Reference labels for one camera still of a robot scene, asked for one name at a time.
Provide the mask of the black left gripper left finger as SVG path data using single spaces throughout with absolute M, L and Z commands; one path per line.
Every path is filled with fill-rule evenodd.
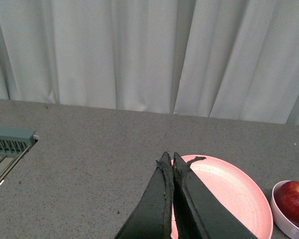
M 170 155 L 164 152 L 133 212 L 117 239 L 169 239 L 171 236 L 173 169 Z

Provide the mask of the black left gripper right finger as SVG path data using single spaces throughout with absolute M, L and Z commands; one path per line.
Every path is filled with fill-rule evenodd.
M 195 157 L 185 162 L 176 152 L 173 157 L 173 209 L 180 239 L 255 239 L 190 168 L 205 160 Z

